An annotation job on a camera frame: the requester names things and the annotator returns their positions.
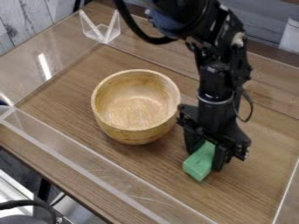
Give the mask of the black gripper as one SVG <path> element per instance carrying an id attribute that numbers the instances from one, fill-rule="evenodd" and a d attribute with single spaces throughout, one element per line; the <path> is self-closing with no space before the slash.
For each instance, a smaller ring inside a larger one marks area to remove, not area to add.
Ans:
<path id="1" fill-rule="evenodd" d="M 238 125 L 238 121 L 247 123 L 253 113 L 246 119 L 239 116 L 241 99 L 246 98 L 253 105 L 246 90 L 233 91 L 223 100 L 213 98 L 209 94 L 198 92 L 199 104 L 181 104 L 178 106 L 178 124 L 183 127 L 186 149 L 191 155 L 206 141 L 215 144 L 213 170 L 219 172 L 223 165 L 233 159 L 246 160 L 251 139 Z"/>

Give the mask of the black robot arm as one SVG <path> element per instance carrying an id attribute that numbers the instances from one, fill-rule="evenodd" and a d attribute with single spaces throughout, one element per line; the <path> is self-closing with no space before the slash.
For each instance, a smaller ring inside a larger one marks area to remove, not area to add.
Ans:
<path id="1" fill-rule="evenodd" d="M 195 106 L 181 105 L 187 151 L 206 142 L 215 145 L 211 169 L 221 171 L 233 158 L 245 159 L 251 140 L 238 121 L 243 85 L 251 79 L 247 34 L 238 16 L 219 0 L 150 0 L 150 15 L 159 31 L 182 39 L 194 53 L 201 85 Z"/>

